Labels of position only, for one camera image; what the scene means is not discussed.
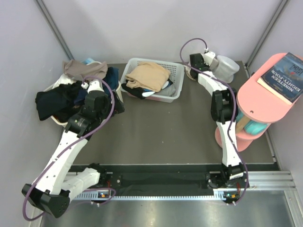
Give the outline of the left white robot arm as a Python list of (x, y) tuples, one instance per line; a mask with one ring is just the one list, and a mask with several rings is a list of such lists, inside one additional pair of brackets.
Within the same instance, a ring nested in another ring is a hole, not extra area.
[(27, 216), (27, 204), (58, 218), (67, 211), (71, 201), (79, 194), (93, 191), (94, 185), (100, 188), (107, 183), (107, 175), (98, 164), (91, 164), (76, 177), (65, 180), (79, 152), (90, 137), (109, 121), (114, 112), (113, 91), (110, 89), (110, 94), (107, 95), (102, 89), (103, 86), (110, 86), (97, 77), (92, 79), (84, 106), (69, 119), (48, 164), (32, 184), (25, 184), (22, 188), (22, 215), (27, 221), (36, 220)]

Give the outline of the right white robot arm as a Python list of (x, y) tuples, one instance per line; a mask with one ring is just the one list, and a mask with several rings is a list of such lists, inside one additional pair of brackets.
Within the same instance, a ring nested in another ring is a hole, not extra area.
[(222, 143), (222, 170), (207, 180), (212, 188), (232, 187), (247, 172), (239, 156), (236, 142), (237, 91), (217, 79), (210, 70), (214, 63), (213, 52), (194, 53), (189, 56), (190, 75), (212, 96), (211, 117), (216, 122)]

